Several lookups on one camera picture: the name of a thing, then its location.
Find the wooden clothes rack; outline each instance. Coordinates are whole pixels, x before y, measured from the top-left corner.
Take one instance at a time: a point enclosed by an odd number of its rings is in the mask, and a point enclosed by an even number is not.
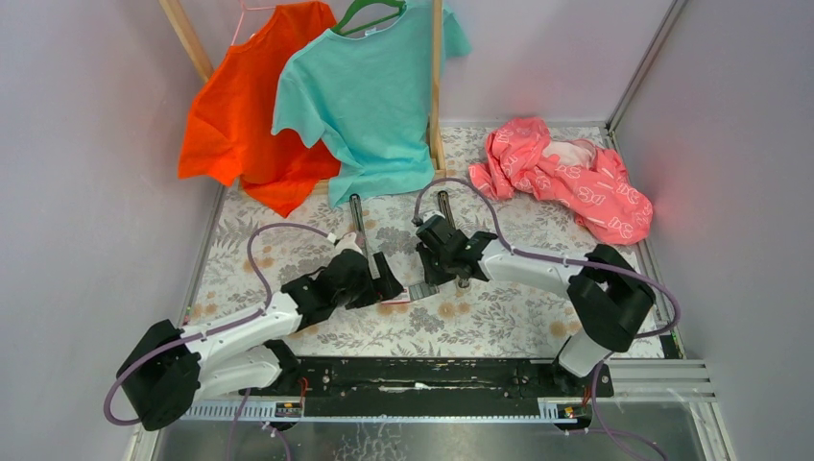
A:
[[[429,123],[427,125],[427,144],[430,148],[430,159],[435,168],[435,177],[446,177],[446,160],[443,156],[443,144],[441,141],[441,129],[438,125],[439,94],[441,92],[441,43],[443,33],[443,0],[432,0],[432,101],[430,105]],[[206,54],[195,28],[186,16],[180,0],[158,0],[164,14],[172,24],[176,35],[180,40],[186,54],[198,71],[198,75],[206,83],[214,72],[212,61]],[[317,182],[312,194],[326,194],[328,190],[328,180]]]

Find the pink cloth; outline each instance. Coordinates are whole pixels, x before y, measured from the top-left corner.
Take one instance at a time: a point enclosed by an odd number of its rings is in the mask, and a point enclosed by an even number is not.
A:
[[[605,243],[630,245],[650,231],[653,206],[628,183],[613,149],[586,139],[552,141],[542,120],[516,118],[487,137],[486,152],[487,162],[470,165],[469,177],[492,200],[511,199],[515,189],[556,200]]]

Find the green hanger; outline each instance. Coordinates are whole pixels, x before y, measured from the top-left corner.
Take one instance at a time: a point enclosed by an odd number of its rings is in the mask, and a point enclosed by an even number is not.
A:
[[[363,8],[368,7],[370,5],[375,5],[377,3],[382,4],[382,5],[387,5],[388,7],[398,8],[398,12],[395,12],[395,13],[389,15],[389,16],[382,17],[381,19],[376,19],[375,21],[369,22],[368,24],[365,24],[364,26],[359,26],[359,27],[351,29],[351,30],[349,30],[347,32],[342,32],[342,28],[345,27],[348,24],[348,22],[350,22],[350,19],[354,15],[356,15],[360,10],[362,10]],[[350,34],[353,34],[354,32],[364,31],[365,29],[369,28],[370,26],[375,26],[376,24],[380,24],[380,23],[382,23],[384,21],[387,21],[388,19],[393,19],[394,17],[400,16],[404,12],[405,8],[407,8],[407,2],[405,2],[404,0],[378,0],[378,1],[377,0],[353,0],[353,3],[351,3],[350,6],[347,7],[347,12],[345,12],[345,16],[342,18],[341,21],[339,21],[339,24],[337,24],[337,25],[335,25],[335,26],[333,26],[331,28],[331,31],[333,31],[335,34],[337,34],[339,36],[349,36]]]

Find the teal t-shirt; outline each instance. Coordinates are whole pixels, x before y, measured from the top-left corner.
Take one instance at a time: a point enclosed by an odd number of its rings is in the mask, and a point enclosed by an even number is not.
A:
[[[470,46],[455,15],[443,12],[442,62]],[[421,189],[434,168],[426,142],[432,84],[431,4],[408,4],[386,29],[363,37],[325,31],[280,74],[272,134],[322,139],[342,162],[328,201]]]

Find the pink hanger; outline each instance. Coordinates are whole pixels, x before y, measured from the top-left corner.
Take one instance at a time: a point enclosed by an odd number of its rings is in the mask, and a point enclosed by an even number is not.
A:
[[[263,10],[273,10],[276,7],[247,7],[246,3],[243,0],[237,0],[240,2],[240,20],[237,21],[237,29],[234,31],[234,36],[231,38],[231,44],[234,45],[234,40],[237,39],[237,34],[240,32],[240,26],[243,25],[243,16],[246,12],[261,12]]]

